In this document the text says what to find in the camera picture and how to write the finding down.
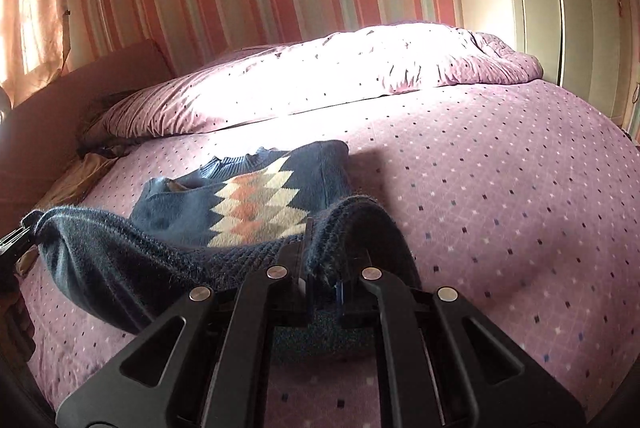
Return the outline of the purple dotted folded duvet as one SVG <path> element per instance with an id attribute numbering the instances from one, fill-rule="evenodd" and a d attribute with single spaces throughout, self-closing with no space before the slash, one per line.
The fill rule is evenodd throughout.
<path id="1" fill-rule="evenodd" d="M 544 74 L 499 37 L 430 22 L 375 25 L 242 51 L 227 62 L 125 92 L 81 129 L 93 150 L 212 131 L 454 85 L 513 85 Z"/>

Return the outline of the navy argyle knit sweater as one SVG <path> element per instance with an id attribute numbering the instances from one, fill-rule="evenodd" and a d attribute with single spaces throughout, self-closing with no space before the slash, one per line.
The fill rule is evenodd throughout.
<path id="1" fill-rule="evenodd" d="M 341 328 L 331 299 L 348 259 L 367 255 L 408 286 L 421 281 L 387 211 L 352 192 L 347 165 L 347 145 L 338 140 L 262 149 L 149 180 L 128 217 L 57 206 L 31 211 L 23 225 L 67 299 L 134 335 L 194 287 L 236 289 L 250 272 L 275 265 L 285 245 L 305 242 L 316 318 L 308 330 L 277 330 L 274 359 L 357 358 L 372 340 Z"/>

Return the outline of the orange sheer curtain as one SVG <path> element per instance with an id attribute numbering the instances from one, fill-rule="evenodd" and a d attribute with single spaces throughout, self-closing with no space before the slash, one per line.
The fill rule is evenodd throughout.
<path id="1" fill-rule="evenodd" d="M 1 0 L 1 87 L 12 107 L 63 66 L 62 0 Z"/>

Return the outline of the brown padded headboard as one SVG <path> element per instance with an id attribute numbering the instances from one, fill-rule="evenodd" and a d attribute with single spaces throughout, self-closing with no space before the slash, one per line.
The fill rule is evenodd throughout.
<path id="1" fill-rule="evenodd" d="M 91 103 L 174 77 L 153 40 L 128 46 L 35 92 L 1 124 L 1 233 L 14 230 L 66 170 Z"/>

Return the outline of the tan satin pillow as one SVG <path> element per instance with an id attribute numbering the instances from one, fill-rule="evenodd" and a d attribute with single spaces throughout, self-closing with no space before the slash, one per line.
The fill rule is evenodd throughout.
<path id="1" fill-rule="evenodd" d="M 117 161 L 117 157 L 98 153 L 89 153 L 83 159 L 78 159 L 70 164 L 68 170 L 35 203 L 34 208 L 46 211 L 52 207 L 80 203 Z"/>

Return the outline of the white decorated wardrobe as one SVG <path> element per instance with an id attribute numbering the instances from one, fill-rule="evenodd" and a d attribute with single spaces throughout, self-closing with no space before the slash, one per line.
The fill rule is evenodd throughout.
<path id="1" fill-rule="evenodd" d="M 639 0 L 513 0 L 516 39 L 544 79 L 622 127 L 639 77 Z"/>

